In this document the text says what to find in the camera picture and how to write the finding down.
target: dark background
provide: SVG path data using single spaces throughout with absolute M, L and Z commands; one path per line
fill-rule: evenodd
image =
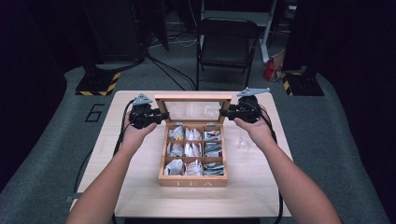
M 298 8 L 285 69 L 317 66 L 333 84 L 361 160 L 396 222 L 396 3 L 301 0 Z M 103 58 L 78 0 L 4 1 L 0 10 L 3 189 L 62 101 L 64 73 L 82 66 L 81 51 L 96 63 Z M 84 49 L 76 48 L 76 40 Z

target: black chair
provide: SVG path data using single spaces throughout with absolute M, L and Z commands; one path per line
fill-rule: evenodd
M 247 69 L 248 86 L 251 65 L 260 29 L 253 21 L 206 18 L 197 26 L 196 90 L 199 90 L 200 65 Z

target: black stand base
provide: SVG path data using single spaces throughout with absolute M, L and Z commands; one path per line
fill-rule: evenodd
M 97 70 L 95 74 L 86 73 L 76 87 L 76 95 L 109 95 L 119 76 L 120 73 L 103 70 Z
M 315 78 L 309 82 L 302 80 L 299 73 L 285 73 L 282 76 L 283 85 L 288 95 L 324 96 L 323 90 Z

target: finger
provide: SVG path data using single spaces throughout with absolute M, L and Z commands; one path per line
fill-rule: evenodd
M 146 128 L 144 128 L 144 132 L 145 135 L 151 133 L 152 131 L 154 131 L 154 129 L 157 127 L 157 123 L 151 123 L 149 126 L 147 126 Z
M 242 129 L 246 129 L 247 123 L 244 122 L 242 119 L 235 118 L 233 121 L 235 122 L 235 124 L 236 124 L 238 127 L 241 127 Z

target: cable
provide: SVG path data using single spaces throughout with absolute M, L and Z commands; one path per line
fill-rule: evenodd
M 161 70 L 163 70 L 164 72 L 165 72 L 165 74 L 168 76 L 168 77 L 170 77 L 183 91 L 185 91 L 184 90 L 184 88 L 182 87 L 182 86 L 180 86 L 180 84 L 178 84 L 177 83 L 177 81 L 174 79 L 174 78 L 172 78 L 162 67 L 160 67 L 154 60 L 152 60 L 151 58 L 149 58 L 155 65 L 157 65 Z
M 82 167 L 84 166 L 85 162 L 87 162 L 87 159 L 90 157 L 92 152 L 93 152 L 93 149 L 88 153 L 88 155 L 85 157 L 85 159 L 82 162 L 82 164 L 79 166 L 77 177 L 76 177 L 76 181 L 75 181 L 75 186 L 74 186 L 74 192 L 75 193 L 77 193 L 77 190 L 78 190 L 78 180 L 79 180 L 79 176 L 81 175 Z
M 149 55 L 149 54 L 147 54 L 146 57 L 147 57 L 148 59 L 150 59 L 150 60 L 151 60 L 155 65 L 157 65 L 158 67 L 160 67 L 160 66 L 159 66 L 159 64 L 160 64 L 160 65 L 166 67 L 167 69 L 169 69 L 169 70 L 175 72 L 177 75 L 180 75 L 181 77 L 184 77 L 185 79 L 187 79 L 187 80 L 189 81 L 190 85 L 191 85 L 191 89 L 192 89 L 193 91 L 195 91 L 195 83 L 194 83 L 194 81 L 193 81 L 190 77 L 186 76 L 185 74 L 183 74 L 182 72 L 180 72 L 180 71 L 177 70 L 176 68 L 171 67 L 171 66 L 169 66 L 168 64 L 159 61 L 159 60 L 156 59 L 156 58 L 153 58 L 153 57 L 152 57 L 151 55 Z M 160 68 L 165 72 L 166 75 L 168 75 L 168 76 L 170 77 L 170 75 L 169 75 L 162 67 L 160 67 Z M 172 77 L 170 77 L 170 78 L 171 78 L 171 79 L 172 79 L 172 80 L 184 91 L 184 89 L 183 89 Z
M 194 83 L 194 81 L 193 81 L 190 77 L 186 76 L 184 73 L 180 72 L 180 71 L 177 70 L 176 68 L 171 67 L 171 66 L 169 66 L 168 64 L 163 63 L 163 62 L 159 61 L 158 59 L 155 59 L 155 58 L 151 57 L 150 55 L 149 55 L 149 57 L 150 57 L 151 59 L 153 59 L 154 61 L 156 61 L 157 63 L 160 63 L 160 64 L 162 64 L 163 66 L 165 66 L 166 68 L 168 68 L 168 69 L 174 71 L 174 72 L 177 73 L 178 75 L 180 75 L 180 76 L 186 78 L 186 79 L 190 82 L 191 88 L 192 88 L 193 90 L 195 90 L 195 83 Z

